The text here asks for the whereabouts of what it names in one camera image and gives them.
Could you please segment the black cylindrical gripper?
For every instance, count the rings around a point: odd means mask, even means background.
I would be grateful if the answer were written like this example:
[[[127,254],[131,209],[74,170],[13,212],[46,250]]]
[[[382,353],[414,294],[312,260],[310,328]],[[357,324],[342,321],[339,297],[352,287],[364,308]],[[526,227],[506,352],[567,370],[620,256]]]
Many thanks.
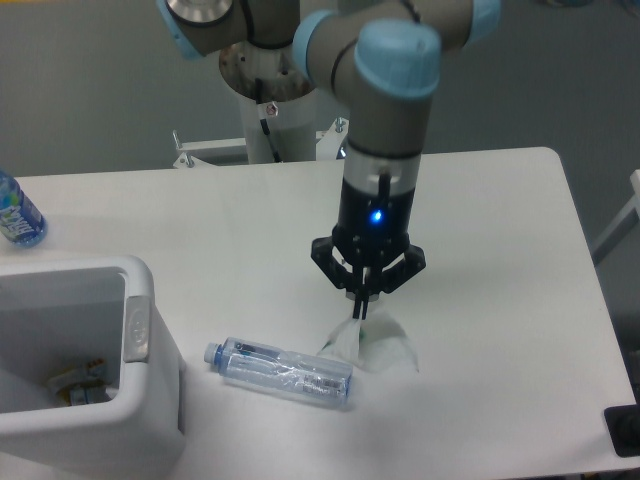
[[[408,234],[420,161],[419,155],[391,159],[347,151],[333,240],[314,239],[311,259],[352,297],[353,319],[365,320],[375,297],[393,293],[426,268],[424,250],[410,245]],[[334,246],[351,266],[369,268],[363,287],[362,270],[348,271],[334,257]]]

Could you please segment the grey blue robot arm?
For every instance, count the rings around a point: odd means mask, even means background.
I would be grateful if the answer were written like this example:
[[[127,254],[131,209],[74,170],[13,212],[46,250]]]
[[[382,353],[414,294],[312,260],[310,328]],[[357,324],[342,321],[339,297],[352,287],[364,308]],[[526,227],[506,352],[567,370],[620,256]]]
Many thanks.
[[[443,53],[497,26],[497,1],[380,1],[303,15],[297,1],[161,1],[181,54],[219,57],[240,103],[252,163],[316,155],[314,95],[349,111],[338,220],[311,256],[331,283],[368,304],[426,265],[410,213]]]

